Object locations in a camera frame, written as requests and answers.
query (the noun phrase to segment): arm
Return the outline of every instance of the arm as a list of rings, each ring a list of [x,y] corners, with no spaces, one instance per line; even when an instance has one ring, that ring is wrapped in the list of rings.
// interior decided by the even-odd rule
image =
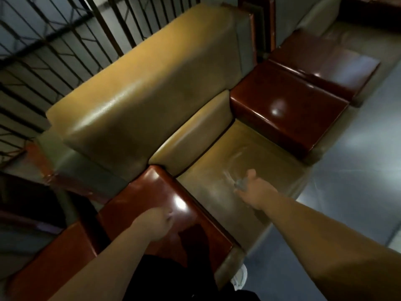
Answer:
[[[170,212],[165,208],[144,212],[50,301],[122,300],[148,244],[164,237],[172,224]]]
[[[399,253],[278,193],[255,170],[247,177],[236,193],[266,213],[328,300],[399,298]]]

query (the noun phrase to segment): tan leather backrest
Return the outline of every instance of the tan leather backrest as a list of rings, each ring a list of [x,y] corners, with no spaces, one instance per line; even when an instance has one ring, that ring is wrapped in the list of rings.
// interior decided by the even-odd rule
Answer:
[[[47,117],[63,141],[132,180],[197,110],[241,79],[235,22],[199,4],[61,101]]]
[[[297,28],[321,36],[334,23],[340,11],[341,0],[320,0],[303,17]]]
[[[189,167],[233,121],[230,92],[218,94],[184,123],[149,160],[177,176]]]

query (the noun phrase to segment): hand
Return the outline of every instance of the hand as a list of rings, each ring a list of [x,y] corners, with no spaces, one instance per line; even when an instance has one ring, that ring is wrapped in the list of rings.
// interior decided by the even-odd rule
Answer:
[[[157,241],[168,233],[173,222],[170,209],[157,207],[146,210],[132,222],[131,226],[143,230],[151,241]]]
[[[235,193],[253,208],[262,209],[265,198],[279,195],[277,189],[269,182],[256,176],[255,169],[247,171],[247,178],[247,191],[235,189]]]

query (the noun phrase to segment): person's right arm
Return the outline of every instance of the person's right arm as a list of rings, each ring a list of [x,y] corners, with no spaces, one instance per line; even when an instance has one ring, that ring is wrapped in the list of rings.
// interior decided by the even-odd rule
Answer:
[[[266,213],[327,300],[400,299],[401,254],[278,193],[253,169],[247,178],[236,193]]]

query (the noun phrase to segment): person's left hand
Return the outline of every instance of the person's left hand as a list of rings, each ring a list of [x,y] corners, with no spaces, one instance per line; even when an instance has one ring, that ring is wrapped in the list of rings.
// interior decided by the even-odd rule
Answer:
[[[131,226],[144,230],[151,241],[163,238],[173,226],[173,215],[170,209],[157,207],[146,210],[138,216]]]

